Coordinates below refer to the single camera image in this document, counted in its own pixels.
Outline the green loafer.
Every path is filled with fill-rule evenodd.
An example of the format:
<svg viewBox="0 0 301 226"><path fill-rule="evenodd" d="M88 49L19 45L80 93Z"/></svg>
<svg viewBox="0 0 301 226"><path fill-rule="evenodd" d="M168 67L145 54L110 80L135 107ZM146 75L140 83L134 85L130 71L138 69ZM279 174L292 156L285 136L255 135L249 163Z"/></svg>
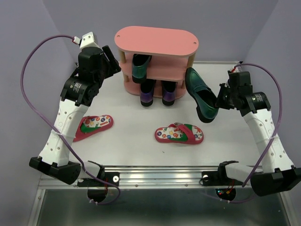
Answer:
<svg viewBox="0 0 301 226"><path fill-rule="evenodd" d="M199 119L203 123L211 123L218 114L218 108L215 105L217 97L192 67L186 70L185 86L197 104L196 110Z"/></svg>
<svg viewBox="0 0 301 226"><path fill-rule="evenodd" d="M143 83L147 79L147 68L151 55L134 54L132 58L132 80L134 83Z"/></svg>

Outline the purple loafer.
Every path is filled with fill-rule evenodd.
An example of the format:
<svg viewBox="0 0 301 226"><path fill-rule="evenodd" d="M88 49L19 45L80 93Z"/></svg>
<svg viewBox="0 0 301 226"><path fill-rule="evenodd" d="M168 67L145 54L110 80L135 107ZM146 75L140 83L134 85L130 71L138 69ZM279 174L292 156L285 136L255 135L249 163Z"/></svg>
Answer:
<svg viewBox="0 0 301 226"><path fill-rule="evenodd" d="M175 102L177 83L174 81L162 81L162 103L172 106Z"/></svg>
<svg viewBox="0 0 301 226"><path fill-rule="evenodd" d="M155 84L156 80L147 79L140 85L140 102L142 106L148 107L153 104Z"/></svg>

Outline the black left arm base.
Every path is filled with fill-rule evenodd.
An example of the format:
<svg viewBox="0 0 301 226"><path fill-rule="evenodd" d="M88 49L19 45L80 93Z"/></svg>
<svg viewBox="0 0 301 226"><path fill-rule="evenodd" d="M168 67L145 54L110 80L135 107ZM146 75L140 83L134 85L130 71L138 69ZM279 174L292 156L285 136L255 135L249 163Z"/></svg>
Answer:
<svg viewBox="0 0 301 226"><path fill-rule="evenodd" d="M114 203L121 195L119 182L119 172L108 172L103 165L93 161L84 163L77 178L77 186L87 188L87 198L95 205Z"/></svg>

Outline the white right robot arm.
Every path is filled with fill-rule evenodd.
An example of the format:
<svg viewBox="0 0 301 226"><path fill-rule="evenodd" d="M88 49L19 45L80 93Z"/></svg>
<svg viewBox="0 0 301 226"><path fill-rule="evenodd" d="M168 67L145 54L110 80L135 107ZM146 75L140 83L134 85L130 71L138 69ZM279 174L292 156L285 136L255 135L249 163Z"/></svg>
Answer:
<svg viewBox="0 0 301 226"><path fill-rule="evenodd" d="M258 196L289 191L301 181L301 169L295 167L277 134L271 107L263 92L253 92L249 72L228 72L227 83L220 84L216 105L237 109L247 123L258 148L261 172L238 161L220 163L217 180L226 184L232 179L250 185Z"/></svg>

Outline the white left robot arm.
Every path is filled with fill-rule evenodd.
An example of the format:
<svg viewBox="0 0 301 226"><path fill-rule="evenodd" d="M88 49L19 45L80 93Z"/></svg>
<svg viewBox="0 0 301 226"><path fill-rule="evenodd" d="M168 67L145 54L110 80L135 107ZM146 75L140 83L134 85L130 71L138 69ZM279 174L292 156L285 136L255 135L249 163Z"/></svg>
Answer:
<svg viewBox="0 0 301 226"><path fill-rule="evenodd" d="M40 154L29 161L30 167L69 185L78 179L82 169L80 163L69 160L80 121L103 81L121 70L109 46L83 48L78 64L63 86L58 114L47 143Z"/></svg>

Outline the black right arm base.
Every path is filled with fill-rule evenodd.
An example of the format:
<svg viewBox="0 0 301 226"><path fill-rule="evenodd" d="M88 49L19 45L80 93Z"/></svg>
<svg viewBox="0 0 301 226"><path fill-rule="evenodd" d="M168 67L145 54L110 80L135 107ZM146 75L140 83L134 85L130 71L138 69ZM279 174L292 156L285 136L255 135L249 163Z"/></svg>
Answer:
<svg viewBox="0 0 301 226"><path fill-rule="evenodd" d="M235 203L234 199L237 193L235 186L242 185L242 182L229 178L226 173L226 166L234 163L238 163L238 161L224 161L215 171L203 171L199 184L202 186L228 186L227 188L216 188L216 195L222 201Z"/></svg>

